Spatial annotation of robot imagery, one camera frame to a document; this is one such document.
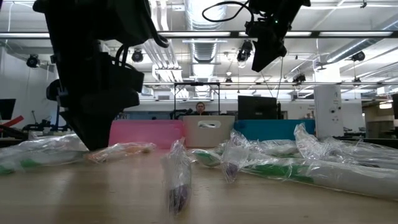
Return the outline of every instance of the table surface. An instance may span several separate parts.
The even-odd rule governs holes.
[[[0,177],[1,223],[165,223],[162,154],[41,167]],[[193,195],[176,223],[397,223],[398,202],[193,166]]]

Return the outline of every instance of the blue bin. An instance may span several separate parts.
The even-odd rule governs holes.
[[[242,133],[248,140],[295,140],[294,129],[296,125],[304,123],[309,134],[315,133],[315,120],[239,120],[235,122],[235,130]]]

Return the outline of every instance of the pink plastic bin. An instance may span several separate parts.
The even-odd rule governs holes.
[[[183,122],[178,120],[117,120],[111,126],[109,145],[151,142],[159,149],[170,149],[183,136]]]

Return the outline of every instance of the person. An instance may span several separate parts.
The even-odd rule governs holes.
[[[210,115],[209,113],[207,113],[207,112],[205,111],[205,109],[206,109],[205,104],[202,103],[202,102],[199,102],[199,103],[197,103],[197,110],[196,110],[196,112],[194,112],[192,115],[199,115],[199,116],[208,116],[208,115]]]

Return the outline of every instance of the computer monitor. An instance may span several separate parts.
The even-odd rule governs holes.
[[[238,96],[238,119],[277,119],[276,98]]]
[[[16,99],[0,99],[0,120],[12,119]]]

